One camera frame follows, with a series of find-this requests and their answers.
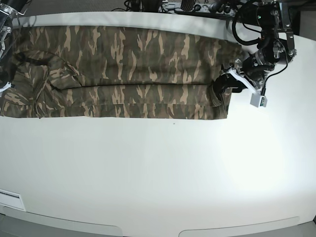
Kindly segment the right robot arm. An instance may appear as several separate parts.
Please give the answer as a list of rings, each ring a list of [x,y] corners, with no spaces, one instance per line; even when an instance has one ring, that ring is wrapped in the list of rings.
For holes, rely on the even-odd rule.
[[[0,1],[0,93],[12,87],[8,67],[9,52],[16,39],[12,39],[13,18],[16,17],[21,29],[19,16],[23,16],[32,0],[1,0]]]

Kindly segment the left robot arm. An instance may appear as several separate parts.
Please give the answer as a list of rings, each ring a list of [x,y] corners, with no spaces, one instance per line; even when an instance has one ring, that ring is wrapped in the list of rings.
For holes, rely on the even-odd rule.
[[[239,0],[218,0],[211,10],[218,13],[233,11],[234,38],[243,46],[257,46],[257,51],[244,59],[240,68],[231,67],[224,71],[225,80],[219,84],[219,89],[232,88],[239,93],[248,88],[264,98],[267,80],[273,76],[275,66],[288,66],[296,56],[288,5],[280,1],[265,3],[262,0],[249,0],[243,3]],[[244,26],[259,26],[261,36],[249,41],[242,40],[237,34],[237,22]]]

